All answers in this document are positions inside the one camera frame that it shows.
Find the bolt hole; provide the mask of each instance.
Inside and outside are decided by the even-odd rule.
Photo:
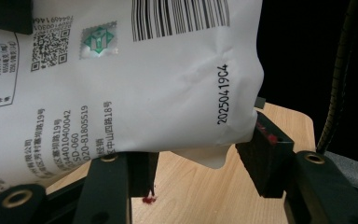
[[[307,154],[305,156],[305,159],[307,159],[307,161],[310,161],[310,162],[313,162],[313,163],[316,163],[316,164],[324,164],[324,158],[318,156],[318,155],[315,155],[315,154]]]
[[[28,202],[28,200],[31,199],[32,194],[33,193],[28,189],[17,190],[15,192],[12,192],[11,194],[9,194],[2,201],[2,205],[5,208],[13,208],[13,207],[20,206],[20,205]]]
[[[92,224],[104,224],[109,220],[109,214],[107,212],[100,212],[92,216],[91,223]]]
[[[106,162],[115,161],[117,159],[117,157],[118,157],[117,153],[109,154],[109,155],[101,157],[101,161],[106,161]]]

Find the label sticker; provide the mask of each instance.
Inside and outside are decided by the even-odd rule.
[[[118,54],[116,26],[117,22],[113,21],[84,29],[80,44],[80,59]]]

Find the black metal bracket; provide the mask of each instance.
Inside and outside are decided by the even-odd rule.
[[[10,188],[0,194],[0,223],[132,223],[131,197],[154,194],[157,164],[158,153],[120,152],[49,195],[36,184]]]
[[[236,147],[260,196],[286,192],[289,223],[358,223],[358,190],[324,155],[293,152],[293,140],[262,113],[252,141]]]
[[[30,35],[33,0],[0,0],[0,29]]]

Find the barcode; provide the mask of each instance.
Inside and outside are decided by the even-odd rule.
[[[133,41],[229,26],[227,0],[132,0]]]
[[[34,36],[31,71],[66,63],[69,30]]]

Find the red marking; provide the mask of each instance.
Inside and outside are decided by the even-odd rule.
[[[275,146],[278,143],[278,137],[275,136],[274,134],[270,133],[269,136],[267,137],[267,139],[269,140],[269,142]]]
[[[142,202],[147,203],[147,204],[152,204],[156,201],[156,199],[157,199],[157,197],[155,197],[155,196],[147,196],[142,199]]]
[[[273,146],[277,145],[277,143],[278,143],[278,137],[277,137],[277,136],[275,136],[275,135],[272,134],[272,133],[267,132],[266,127],[264,127],[260,122],[257,122],[255,125],[256,125],[256,127],[258,128],[258,130],[260,130],[261,133],[264,134],[264,136],[267,137],[268,141],[269,141]]]
[[[149,195],[147,197],[144,197],[142,199],[142,202],[147,203],[147,204],[152,204],[156,201],[157,197],[154,194],[153,190],[150,190]]]

